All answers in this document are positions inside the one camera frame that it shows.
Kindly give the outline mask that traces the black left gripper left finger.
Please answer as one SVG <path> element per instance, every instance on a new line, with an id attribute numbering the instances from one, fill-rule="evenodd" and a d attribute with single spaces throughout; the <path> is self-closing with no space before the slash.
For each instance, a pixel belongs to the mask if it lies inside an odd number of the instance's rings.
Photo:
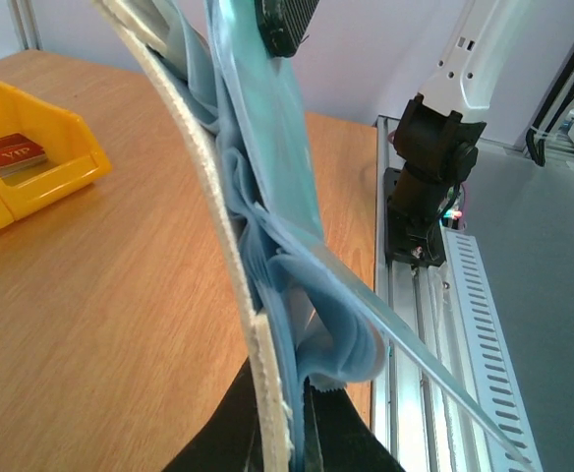
<path id="1" fill-rule="evenodd" d="M 256 394 L 249 366 L 241 367 L 206 424 L 164 469 L 168 472 L 264 469 Z"/>

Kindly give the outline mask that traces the beige card holder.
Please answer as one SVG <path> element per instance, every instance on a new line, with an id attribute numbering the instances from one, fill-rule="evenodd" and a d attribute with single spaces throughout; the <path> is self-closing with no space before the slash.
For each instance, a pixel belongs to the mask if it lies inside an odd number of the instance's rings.
<path id="1" fill-rule="evenodd" d="M 100 13 L 156 88 L 200 177 L 239 306 L 257 401 L 263 467 L 301 471 L 305 384 L 369 381 L 387 355 L 392 312 L 318 239 L 262 202 L 209 23 L 172 1 L 101 1 Z M 507 451 L 514 444 L 445 369 L 432 379 Z"/>

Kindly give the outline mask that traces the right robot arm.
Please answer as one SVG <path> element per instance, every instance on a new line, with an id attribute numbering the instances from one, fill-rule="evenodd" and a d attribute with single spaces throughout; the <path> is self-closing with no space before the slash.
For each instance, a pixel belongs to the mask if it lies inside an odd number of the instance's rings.
<path id="1" fill-rule="evenodd" d="M 393 197 L 401 212 L 436 210 L 477 162 L 477 141 L 495 86 L 534 7 L 531 1 L 468 1 L 429 78 L 393 135 L 405 161 Z"/>

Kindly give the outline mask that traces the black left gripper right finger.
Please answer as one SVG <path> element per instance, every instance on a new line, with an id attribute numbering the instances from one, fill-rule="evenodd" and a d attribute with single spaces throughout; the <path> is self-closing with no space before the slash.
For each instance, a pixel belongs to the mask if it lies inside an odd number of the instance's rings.
<path id="1" fill-rule="evenodd" d="M 344 389 L 305 384 L 305 471 L 393 472 L 403 467 L 364 423 Z"/>

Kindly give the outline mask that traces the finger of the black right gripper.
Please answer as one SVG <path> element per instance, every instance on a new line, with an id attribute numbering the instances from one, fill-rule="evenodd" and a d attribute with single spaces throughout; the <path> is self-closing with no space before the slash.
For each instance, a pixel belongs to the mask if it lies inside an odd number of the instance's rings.
<path id="1" fill-rule="evenodd" d="M 271 57 L 293 57 L 305 38 L 318 0 L 256 0 L 258 30 Z"/>

